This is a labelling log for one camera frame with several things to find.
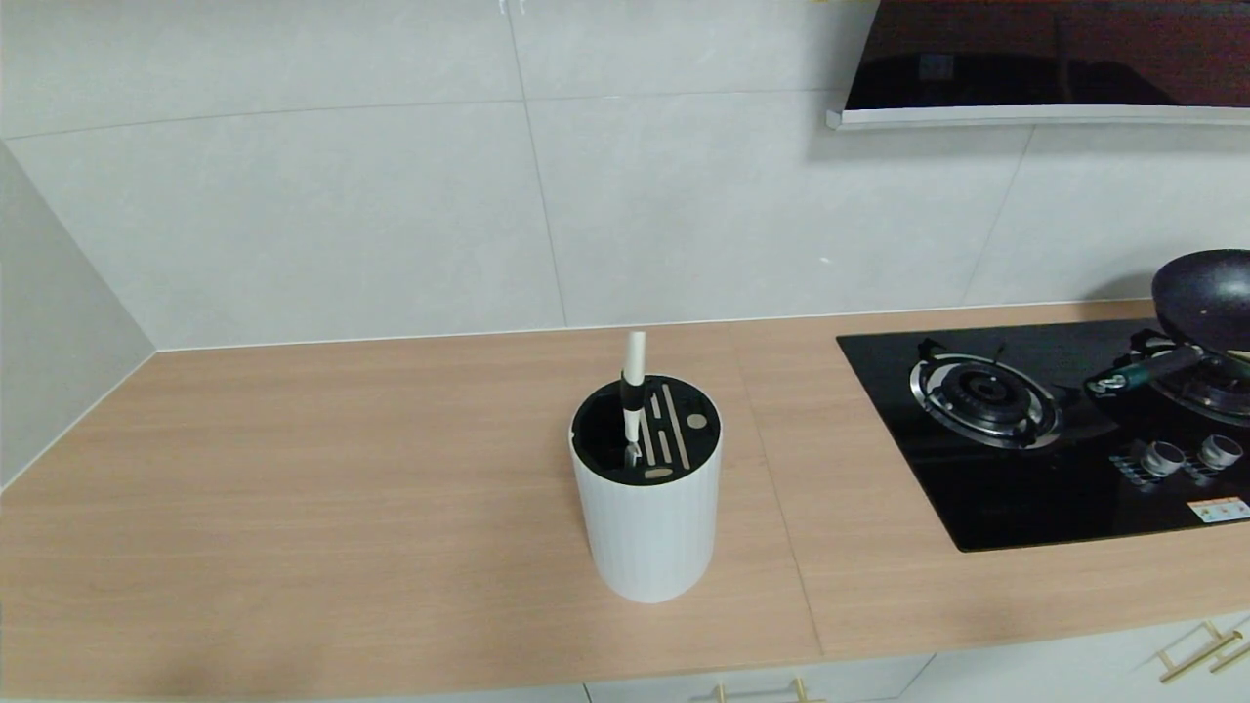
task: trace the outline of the stove knob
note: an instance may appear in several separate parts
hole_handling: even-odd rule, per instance
[[[1151,442],[1141,457],[1141,468],[1159,478],[1169,477],[1184,465],[1185,453],[1166,442]]]
[[[1212,434],[1202,442],[1202,449],[1199,450],[1198,458],[1208,467],[1220,470],[1238,463],[1242,454],[1240,444],[1222,434]]]

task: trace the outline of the gold cabinet handle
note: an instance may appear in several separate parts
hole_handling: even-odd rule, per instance
[[[1236,664],[1246,654],[1250,654],[1250,644],[1242,644],[1234,649],[1231,654],[1216,654],[1215,663],[1211,664],[1211,673],[1218,674],[1222,672],[1225,668]]]
[[[794,679],[794,690],[799,694],[799,699],[795,703],[829,703],[828,700],[818,700],[815,698],[808,698],[808,689],[802,685],[802,679]],[[725,703],[725,685],[716,684],[716,703]]]
[[[1168,655],[1168,652],[1162,650],[1159,652],[1158,654],[1159,660],[1161,660],[1164,665],[1168,667],[1168,670],[1164,672],[1161,677],[1159,677],[1159,683],[1171,683],[1176,680],[1176,678],[1180,677],[1181,674],[1191,672],[1195,667],[1210,659],[1211,657],[1218,657],[1220,654],[1220,650],[1222,650],[1225,647],[1241,639],[1240,632],[1230,630],[1229,633],[1221,633],[1220,630],[1215,629],[1215,625],[1211,624],[1211,620],[1202,622],[1202,627],[1206,628],[1206,632],[1211,635],[1211,642],[1209,642],[1205,647],[1191,654],[1188,659],[1185,659],[1180,664],[1174,664],[1171,657]],[[1226,665],[1228,664],[1221,664],[1221,662],[1219,660],[1215,663],[1215,667],[1219,668],[1224,668]]]

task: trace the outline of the backsplash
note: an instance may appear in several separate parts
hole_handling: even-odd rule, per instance
[[[0,135],[160,349],[1141,296],[1250,245],[1248,129],[826,129],[874,9],[5,0]]]

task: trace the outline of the knife handle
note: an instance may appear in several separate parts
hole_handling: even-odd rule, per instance
[[[625,439],[638,442],[638,428],[642,419],[642,383],[646,380],[646,333],[629,333],[625,345],[625,364],[621,367],[621,409],[625,413]]]

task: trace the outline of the black range hood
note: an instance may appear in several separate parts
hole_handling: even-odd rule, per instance
[[[1245,0],[881,0],[835,129],[1250,125]]]

